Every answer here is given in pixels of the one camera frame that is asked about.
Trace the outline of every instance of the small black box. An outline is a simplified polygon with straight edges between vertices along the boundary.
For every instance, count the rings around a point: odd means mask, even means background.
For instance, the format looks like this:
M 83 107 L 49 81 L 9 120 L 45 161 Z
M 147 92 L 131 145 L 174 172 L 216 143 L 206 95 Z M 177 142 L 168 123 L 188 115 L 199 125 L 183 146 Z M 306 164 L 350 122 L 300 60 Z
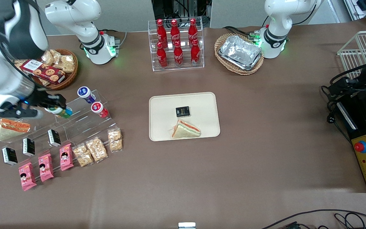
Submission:
M 58 132 L 55 131 L 54 129 L 50 129 L 48 130 L 48 135 L 49 135 L 49 144 L 53 145 L 53 146 L 60 146 L 61 142 L 60 142 L 60 136 L 58 135 Z
M 190 116 L 189 107 L 188 106 L 177 107 L 176 108 L 176 116 L 178 118 L 189 117 Z
M 35 155 L 35 142 L 32 139 L 23 139 L 23 151 L 22 153 L 27 156 Z
M 18 163 L 18 159 L 16 158 L 16 153 L 14 149 L 8 147 L 3 148 L 3 156 L 5 164 L 15 165 Z

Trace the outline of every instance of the coca-cola bottle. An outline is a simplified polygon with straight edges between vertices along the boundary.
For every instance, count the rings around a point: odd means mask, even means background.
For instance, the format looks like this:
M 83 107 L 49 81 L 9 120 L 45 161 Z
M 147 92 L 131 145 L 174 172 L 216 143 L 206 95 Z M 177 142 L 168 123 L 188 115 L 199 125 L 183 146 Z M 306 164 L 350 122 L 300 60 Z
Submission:
M 166 36 L 166 30 L 163 27 L 162 19 L 158 19 L 156 22 L 158 28 L 157 28 L 157 34 L 158 34 L 158 40 L 162 44 L 162 48 L 167 48 L 167 36 Z
M 195 39 L 192 41 L 193 42 L 193 46 L 192 46 L 192 65 L 194 67 L 199 66 L 200 64 L 200 48 L 199 48 L 199 40 Z
M 172 38 L 173 46 L 176 44 L 176 41 L 179 41 L 179 47 L 180 47 L 180 31 L 177 28 L 176 19 L 172 19 L 172 29 L 170 30 L 170 36 Z
M 159 61 L 160 68 L 165 69 L 165 68 L 167 68 L 166 52 L 163 49 L 161 42 L 157 43 L 157 47 L 158 47 L 158 50 L 157 50 L 156 54 L 158 56 L 158 61 Z
M 174 42 L 174 63 L 177 68 L 183 66 L 183 50 L 180 48 L 180 40 Z
M 190 19 L 190 28 L 189 28 L 189 46 L 192 46 L 192 42 L 197 40 L 197 27 L 196 27 L 196 19 Z

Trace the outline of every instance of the wicker basket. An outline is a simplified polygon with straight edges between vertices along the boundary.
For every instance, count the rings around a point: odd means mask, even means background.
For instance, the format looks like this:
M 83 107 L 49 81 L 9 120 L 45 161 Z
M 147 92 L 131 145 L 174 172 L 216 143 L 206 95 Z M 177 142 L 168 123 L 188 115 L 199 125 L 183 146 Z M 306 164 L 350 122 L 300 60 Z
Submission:
M 78 60 L 77 57 L 74 53 L 70 52 L 69 50 L 66 49 L 56 49 L 57 52 L 59 52 L 61 55 L 72 55 L 73 56 L 73 60 L 75 63 L 74 66 L 74 71 L 72 73 L 66 73 L 66 79 L 61 82 L 60 84 L 49 84 L 48 86 L 46 86 L 47 88 L 50 88 L 52 90 L 61 90 L 64 89 L 68 86 L 70 86 L 70 84 L 74 81 L 74 79 L 76 78 L 77 75 L 77 68 L 78 68 Z M 32 76 L 32 78 L 35 80 L 36 83 L 42 85 L 41 81 L 39 80 L 38 77 L 36 76 Z
M 260 57 L 260 59 L 258 60 L 258 62 L 255 64 L 255 66 L 252 68 L 251 71 L 244 71 L 242 70 L 240 67 L 236 66 L 235 64 L 229 62 L 228 60 L 222 58 L 220 55 L 218 55 L 218 50 L 221 48 L 221 46 L 224 44 L 224 42 L 227 40 L 227 38 L 229 36 L 233 36 L 233 35 L 237 35 L 239 36 L 240 38 L 242 38 L 243 40 L 247 41 L 247 42 L 250 42 L 251 43 L 251 40 L 246 38 L 245 36 L 243 35 L 238 35 L 238 34 L 235 34 L 235 33 L 227 33 L 225 35 L 222 35 L 220 38 L 217 39 L 217 41 L 215 42 L 215 45 L 214 45 L 214 54 L 215 54 L 215 57 L 218 59 L 218 61 L 221 62 L 222 65 L 224 65 L 224 67 L 226 67 L 228 70 L 232 71 L 233 73 L 236 73 L 236 74 L 240 74 L 240 75 L 249 75 L 249 74 L 253 74 L 254 72 L 256 72 L 260 66 L 262 65 L 263 63 L 263 54 L 262 56 Z

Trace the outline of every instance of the red emergency stop button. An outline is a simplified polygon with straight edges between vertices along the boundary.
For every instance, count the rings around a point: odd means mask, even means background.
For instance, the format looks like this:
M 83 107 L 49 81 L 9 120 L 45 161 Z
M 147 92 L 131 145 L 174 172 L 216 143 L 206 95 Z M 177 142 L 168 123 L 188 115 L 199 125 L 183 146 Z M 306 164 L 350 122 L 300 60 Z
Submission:
M 359 141 L 354 144 L 354 149 L 361 153 L 366 153 L 366 142 Z

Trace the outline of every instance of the brown table surface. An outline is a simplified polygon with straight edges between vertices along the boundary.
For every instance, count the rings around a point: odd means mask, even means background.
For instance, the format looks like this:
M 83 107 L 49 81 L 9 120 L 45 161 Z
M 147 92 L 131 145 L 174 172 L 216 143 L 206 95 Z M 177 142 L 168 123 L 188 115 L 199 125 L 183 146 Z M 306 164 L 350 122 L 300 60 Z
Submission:
M 73 100 L 81 85 L 98 89 L 125 133 L 125 148 L 26 192 L 0 153 L 0 228 L 159 229 L 190 221 L 199 229 L 262 228 L 319 208 L 366 213 L 354 152 L 326 123 L 319 92 L 342 71 L 336 51 L 361 30 L 366 19 L 294 26 L 279 57 L 250 76 L 231 73 L 215 58 L 225 29 L 205 29 L 204 69 L 156 73 L 146 32 L 128 33 L 119 58 L 102 66 L 86 58 L 75 36 L 49 37 L 51 48 L 74 51 L 80 61 L 77 80 L 61 93 Z M 150 97 L 209 91 L 218 104 L 218 137 L 149 139 Z M 292 220 L 336 226 L 331 213 Z

